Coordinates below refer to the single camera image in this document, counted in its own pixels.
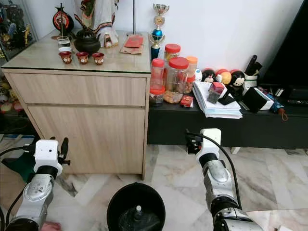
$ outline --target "stack of papers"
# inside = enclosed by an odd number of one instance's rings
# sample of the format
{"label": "stack of papers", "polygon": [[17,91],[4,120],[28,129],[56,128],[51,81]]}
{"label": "stack of papers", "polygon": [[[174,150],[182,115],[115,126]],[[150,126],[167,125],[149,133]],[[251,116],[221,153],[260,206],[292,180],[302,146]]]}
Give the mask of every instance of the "stack of papers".
{"label": "stack of papers", "polygon": [[[228,105],[222,105],[217,102],[216,104],[207,101],[207,97],[209,95],[209,88],[211,83],[205,82],[194,82],[193,84],[193,93],[196,97],[196,100],[199,104],[200,109],[204,112],[206,117],[214,117],[214,118],[231,118],[231,119],[239,119],[242,118],[242,113],[240,112],[240,105],[234,101]],[[221,97],[225,94],[227,89],[223,91]]]}

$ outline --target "black bucket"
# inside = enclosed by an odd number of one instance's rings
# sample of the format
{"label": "black bucket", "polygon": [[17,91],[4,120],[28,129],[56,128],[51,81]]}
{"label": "black bucket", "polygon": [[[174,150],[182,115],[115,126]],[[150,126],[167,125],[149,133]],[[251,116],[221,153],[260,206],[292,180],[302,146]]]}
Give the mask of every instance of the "black bucket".
{"label": "black bucket", "polygon": [[164,202],[155,189],[141,183],[124,186],[112,197],[107,209],[109,231],[119,231],[120,216],[128,209],[138,205],[158,216],[160,224],[155,231],[161,231],[166,218]]}

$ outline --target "cabinet drawer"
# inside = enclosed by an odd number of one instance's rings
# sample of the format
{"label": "cabinet drawer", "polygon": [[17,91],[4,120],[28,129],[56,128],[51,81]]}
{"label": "cabinet drawer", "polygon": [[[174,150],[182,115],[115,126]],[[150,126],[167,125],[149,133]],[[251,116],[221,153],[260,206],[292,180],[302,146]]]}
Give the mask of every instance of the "cabinet drawer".
{"label": "cabinet drawer", "polygon": [[145,106],[146,78],[10,74],[25,103]]}
{"label": "cabinet drawer", "polygon": [[28,106],[44,138],[68,137],[66,173],[142,173],[144,108]]}

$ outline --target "teapot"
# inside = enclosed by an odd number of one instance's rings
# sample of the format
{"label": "teapot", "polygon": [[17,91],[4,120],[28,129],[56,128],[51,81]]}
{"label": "teapot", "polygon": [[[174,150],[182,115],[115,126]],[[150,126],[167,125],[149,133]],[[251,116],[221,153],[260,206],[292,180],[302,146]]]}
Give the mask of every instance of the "teapot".
{"label": "teapot", "polygon": [[80,18],[75,14],[76,20],[82,25],[82,30],[76,34],[75,48],[82,52],[85,51],[92,55],[101,48],[101,42],[99,40],[100,35],[96,36],[96,33],[90,28],[86,27]]}

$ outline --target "blue trophy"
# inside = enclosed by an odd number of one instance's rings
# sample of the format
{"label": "blue trophy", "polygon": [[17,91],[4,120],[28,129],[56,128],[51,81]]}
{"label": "blue trophy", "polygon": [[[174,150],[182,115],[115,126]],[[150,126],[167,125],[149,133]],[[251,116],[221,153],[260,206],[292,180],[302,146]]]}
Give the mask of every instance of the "blue trophy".
{"label": "blue trophy", "polygon": [[165,35],[163,35],[161,26],[165,22],[163,17],[164,13],[169,10],[169,6],[162,4],[153,4],[154,10],[157,12],[157,16],[154,18],[154,24],[156,28],[153,30],[152,34],[149,35],[149,39],[152,43],[151,46],[151,58],[152,60],[158,57],[159,45],[165,40]]}

